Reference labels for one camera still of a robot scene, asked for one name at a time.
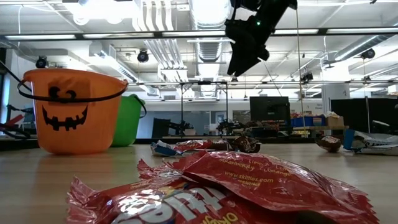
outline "bucket handle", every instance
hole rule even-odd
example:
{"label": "bucket handle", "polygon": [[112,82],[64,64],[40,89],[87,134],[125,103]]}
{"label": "bucket handle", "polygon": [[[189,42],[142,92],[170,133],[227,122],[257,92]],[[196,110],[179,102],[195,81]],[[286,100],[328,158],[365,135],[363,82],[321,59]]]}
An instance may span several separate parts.
{"label": "bucket handle", "polygon": [[141,119],[141,118],[147,116],[147,108],[146,108],[145,105],[142,103],[142,101],[138,98],[138,96],[134,96],[134,97],[136,98],[136,100],[138,101],[138,103],[141,104],[142,108],[143,108],[144,111],[145,111],[145,114],[144,114],[143,116],[140,116],[140,117],[139,117],[139,118]]}
{"label": "bucket handle", "polygon": [[30,95],[30,94],[22,92],[20,87],[25,82],[26,82],[26,80],[22,80],[20,83],[18,83],[18,86],[17,86],[18,92],[22,96],[29,98],[29,99],[33,99],[33,100],[58,102],[58,103],[92,103],[92,102],[110,100],[112,98],[122,95],[127,90],[127,87],[128,87],[128,83],[126,83],[126,86],[121,91],[119,91],[115,94],[109,95],[109,96],[103,96],[103,97],[97,97],[97,98],[54,98],[54,97],[48,97],[48,96],[34,96],[34,95]]}

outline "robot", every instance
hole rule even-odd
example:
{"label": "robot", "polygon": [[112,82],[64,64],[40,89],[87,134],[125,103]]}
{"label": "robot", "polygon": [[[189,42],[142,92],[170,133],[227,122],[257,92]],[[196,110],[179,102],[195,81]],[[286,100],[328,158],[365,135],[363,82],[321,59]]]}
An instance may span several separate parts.
{"label": "robot", "polygon": [[[231,0],[231,3],[234,12],[232,18],[225,21],[225,34],[235,43],[231,43],[232,58],[227,73],[238,77],[259,63],[258,58],[269,58],[265,43],[275,32],[286,9],[297,9],[297,0]],[[235,20],[236,10],[240,7],[256,14],[246,21]]]}

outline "ceiling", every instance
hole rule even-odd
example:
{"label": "ceiling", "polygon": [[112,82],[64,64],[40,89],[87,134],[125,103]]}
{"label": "ceiling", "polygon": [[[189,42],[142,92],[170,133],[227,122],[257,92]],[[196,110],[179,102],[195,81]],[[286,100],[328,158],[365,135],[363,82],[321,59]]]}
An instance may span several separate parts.
{"label": "ceiling", "polygon": [[[59,33],[76,33],[76,32],[132,32],[134,28],[131,23],[131,18],[125,18],[119,24],[110,24],[105,19],[92,19],[86,25],[78,26],[73,22],[73,14],[66,10],[62,1],[49,1],[50,6],[40,4],[27,4],[29,1],[0,1],[0,32],[2,34],[59,34]],[[347,5],[338,5],[342,2],[348,2]],[[300,28],[320,28],[320,27],[380,27],[396,17],[397,2],[383,2],[378,0],[375,4],[355,4],[364,2],[363,0],[332,0],[332,1],[310,1],[298,0],[298,26]],[[189,30],[192,29],[188,0],[173,0],[172,1],[172,22],[175,30]],[[209,13],[211,10],[218,9],[211,8],[209,5]],[[245,9],[238,9],[237,18],[247,19],[252,12]],[[279,21],[277,28],[296,28],[296,11],[287,9],[282,19]],[[267,50],[271,53],[270,58],[265,63],[259,63],[238,78],[239,81],[257,82],[269,81],[270,76],[268,71],[273,75],[276,81],[291,80],[296,78],[299,73],[295,73],[300,64],[305,65],[307,62],[314,60],[316,63],[311,63],[308,67],[314,74],[315,80],[321,79],[320,60],[314,59],[317,55],[324,52],[336,52],[349,44],[357,41],[363,36],[327,36],[327,37],[300,37],[299,44],[296,37],[270,37],[267,41]],[[195,44],[187,42],[187,39],[177,39],[178,49],[181,53],[183,63],[187,67],[187,77],[190,81],[200,79],[197,71],[197,55],[195,53]],[[112,45],[117,53],[117,59],[124,64],[128,69],[137,73],[140,80],[144,82],[162,82],[158,76],[158,61],[149,54],[149,61],[146,63],[139,63],[137,61],[137,54],[139,49],[146,49],[146,44],[143,40],[102,40],[103,46]],[[16,47],[16,42],[11,43],[11,47]],[[76,57],[70,55],[54,55],[49,56],[49,60],[54,59],[57,63],[65,63],[71,58],[80,58],[84,60],[89,66],[97,72],[107,73],[115,77],[120,77],[120,73],[113,69],[107,68],[93,57],[89,56],[89,46],[92,41],[64,41],[64,42],[21,42],[19,45],[19,52],[22,55],[36,57],[34,53],[38,49],[66,49]],[[365,60],[365,71],[363,67],[363,60],[361,58],[348,59],[350,79],[361,79],[365,73],[372,73],[383,68],[395,66],[398,58],[398,52],[393,52],[398,49],[398,37],[392,37],[385,42],[373,47],[376,51],[376,57],[373,60]],[[215,80],[230,80],[226,74],[229,60],[231,58],[231,47],[228,43],[223,44],[223,53],[221,54],[220,69],[218,78]],[[388,80],[398,77],[397,70],[391,70],[375,79]],[[237,85],[231,88],[275,88],[273,85],[260,86],[257,85]],[[372,88],[373,91],[379,91],[387,87],[387,85],[378,85],[377,88]],[[142,91],[140,88],[131,88],[134,91]],[[319,86],[313,88],[314,91],[319,90]]]}

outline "white ceiling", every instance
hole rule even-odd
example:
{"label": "white ceiling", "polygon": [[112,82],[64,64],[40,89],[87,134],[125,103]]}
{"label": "white ceiling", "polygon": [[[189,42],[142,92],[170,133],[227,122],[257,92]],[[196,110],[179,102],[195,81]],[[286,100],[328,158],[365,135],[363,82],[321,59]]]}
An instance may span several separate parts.
{"label": "white ceiling", "polygon": [[[363,0],[351,0],[349,2],[356,2]],[[375,4],[355,4],[343,6],[323,6],[327,3],[343,2],[340,0],[317,0],[317,1],[298,1],[298,25],[300,28],[309,27],[378,27],[397,16],[396,9],[398,2],[384,3],[376,2]],[[0,32],[2,34],[17,34],[19,33],[19,23],[21,26],[21,34],[37,34],[37,33],[61,33],[61,32],[113,32],[113,31],[134,31],[131,25],[131,19],[124,19],[120,24],[112,25],[104,19],[91,20],[85,26],[70,25],[65,20],[73,23],[73,16],[70,12],[59,12],[65,18],[62,18],[47,6],[34,6],[36,9],[30,8],[28,5],[22,7],[20,5],[1,5],[2,2],[10,2],[7,0],[0,1]],[[186,4],[188,0],[172,1],[172,4]],[[303,6],[305,4],[314,3],[318,7]],[[54,8],[64,10],[61,4],[54,4]],[[246,19],[252,12],[245,9],[238,9],[238,19]],[[191,29],[190,13],[189,11],[178,11],[176,8],[172,10],[172,20],[177,30]],[[288,9],[277,28],[296,28],[296,12]],[[328,36],[324,40],[323,37],[301,37],[300,50],[307,52],[305,58],[299,57],[297,54],[298,44],[296,37],[271,37],[267,41],[267,49],[271,52],[271,57],[266,62],[271,74],[278,75],[277,80],[290,80],[290,74],[296,71],[299,67],[299,58],[301,65],[311,60],[316,54],[324,52],[325,50],[332,52],[341,50],[347,45],[358,40],[362,36]],[[177,39],[179,50],[182,54],[184,64],[188,68],[188,77],[193,78],[197,74],[196,69],[196,56],[193,44],[187,43],[187,39]],[[90,62],[88,56],[88,46],[91,41],[69,41],[69,42],[21,42],[21,49],[25,53],[29,53],[29,49],[67,49],[70,52],[78,55],[79,57]],[[143,40],[107,40],[103,41],[103,45],[112,44],[116,50],[121,51],[118,57],[123,61],[131,70],[137,72],[140,76],[145,77],[147,82],[160,81],[157,77],[156,60],[151,57],[147,63],[138,63],[136,59],[137,51],[134,49],[145,48]],[[398,37],[395,36],[382,44],[374,47],[376,57],[386,54],[398,48]],[[220,67],[220,79],[229,80],[226,71],[228,69],[228,61],[231,57],[231,48],[229,44],[224,46],[222,64]],[[126,53],[132,54],[131,58],[125,57]],[[390,54],[388,57],[380,58],[377,62],[366,64],[366,72],[373,72],[386,68],[390,65],[397,63],[398,53]],[[362,60],[350,59],[350,68],[355,68],[362,63]],[[320,73],[320,67],[312,68],[314,74]],[[360,77],[363,75],[363,67],[350,71],[353,78],[355,75]],[[267,71],[262,63],[257,64],[252,69],[246,72],[247,81],[260,81],[265,78]],[[388,77],[379,77],[380,79],[394,78],[398,72],[387,74]]]}

